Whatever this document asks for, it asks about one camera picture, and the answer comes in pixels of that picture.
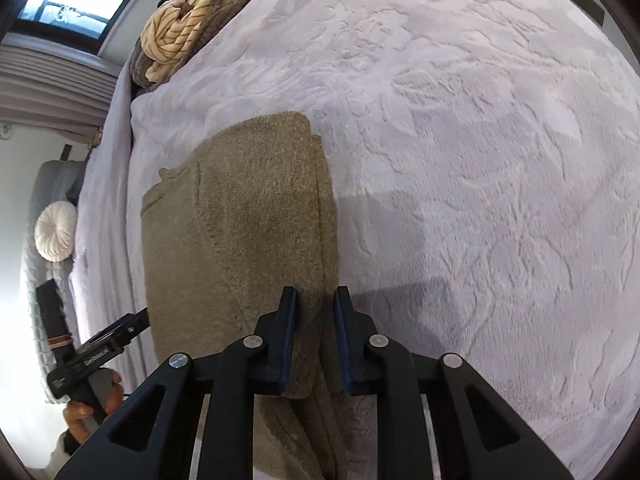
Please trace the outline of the person left hand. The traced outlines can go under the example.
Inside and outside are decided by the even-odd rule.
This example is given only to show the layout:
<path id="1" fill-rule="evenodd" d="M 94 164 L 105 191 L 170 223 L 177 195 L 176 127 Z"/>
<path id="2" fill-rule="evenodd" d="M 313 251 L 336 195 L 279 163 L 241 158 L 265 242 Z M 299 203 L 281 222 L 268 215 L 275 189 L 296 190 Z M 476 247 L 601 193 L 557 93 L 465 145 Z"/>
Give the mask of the person left hand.
<path id="1" fill-rule="evenodd" d="M 110 368 L 100 368 L 87 379 L 80 396 L 72 396 L 66 404 L 63 416 L 67 433 L 77 444 L 84 444 L 99 425 L 94 414 L 98 406 L 104 419 L 107 419 L 119 409 L 122 402 L 122 378 Z"/>

